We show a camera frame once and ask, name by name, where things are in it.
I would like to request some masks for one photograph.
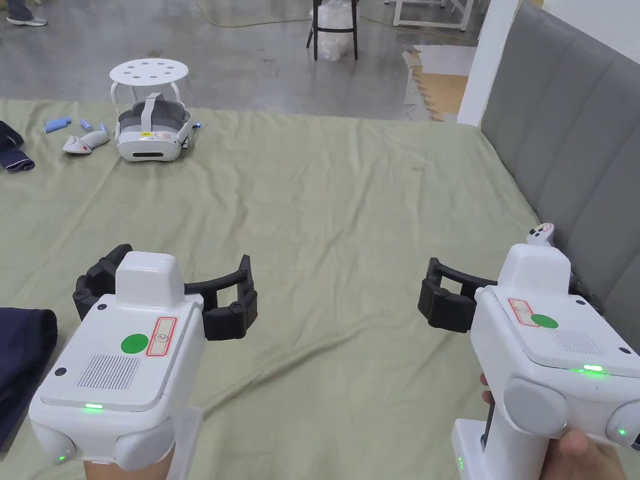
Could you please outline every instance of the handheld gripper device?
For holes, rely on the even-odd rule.
[[[542,245],[511,247],[497,282],[430,260],[418,308],[435,328],[471,331],[494,398],[486,422],[454,425],[463,479],[538,480],[549,439],[569,429],[640,450],[640,357],[569,293],[570,275],[567,257]]]
[[[237,301],[217,292],[237,286]],[[202,424],[188,407],[206,340],[240,339],[257,317],[249,256],[227,276],[185,284],[177,261],[120,245],[80,276],[82,323],[29,407],[53,463],[116,463],[125,471],[162,460],[186,479]]]
[[[109,141],[109,132],[106,130],[97,130],[89,132],[82,138],[71,135],[67,142],[62,146],[62,150],[69,154],[89,155],[97,147],[104,145]]]

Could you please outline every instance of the white stool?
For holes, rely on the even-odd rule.
[[[170,84],[175,92],[175,99],[180,99],[180,90],[175,84],[178,80],[185,78],[189,74],[188,67],[175,60],[166,58],[141,58],[140,60],[131,60],[121,63],[115,67],[109,77],[113,80],[111,85],[111,101],[114,105],[118,104],[116,90],[120,85],[131,87],[131,95],[133,101],[138,101],[136,93],[137,86],[157,86]]]

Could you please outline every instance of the white wall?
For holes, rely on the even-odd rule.
[[[545,0],[543,8],[640,63],[640,0]]]
[[[458,112],[459,124],[480,125],[519,2],[520,0],[492,0],[489,4]]]

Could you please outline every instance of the white table frame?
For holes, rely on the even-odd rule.
[[[168,58],[139,58],[117,65],[109,73],[109,77],[113,80],[111,101],[116,107],[116,113],[118,113],[117,90],[120,85],[126,85],[131,89],[134,103],[138,101],[137,87],[153,88],[171,85],[175,99],[182,103],[182,96],[176,82],[186,78],[188,74],[189,68],[185,64]]]
[[[458,28],[460,31],[466,31],[469,24],[469,18],[471,16],[471,9],[474,5],[474,0],[467,0],[467,3],[462,5],[458,0],[385,0],[385,3],[396,2],[396,14],[394,15],[394,26],[410,26],[410,27],[431,27],[431,28]],[[418,22],[414,20],[401,20],[400,14],[402,12],[402,5],[404,3],[415,3],[420,5],[437,4],[441,8],[445,8],[447,3],[452,3],[451,13],[456,10],[462,12],[462,21],[460,23],[452,22]]]

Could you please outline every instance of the plastic bag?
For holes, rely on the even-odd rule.
[[[320,28],[351,28],[351,0],[329,0],[318,7],[318,26]],[[340,60],[352,47],[352,33],[318,32],[318,56],[324,60]]]

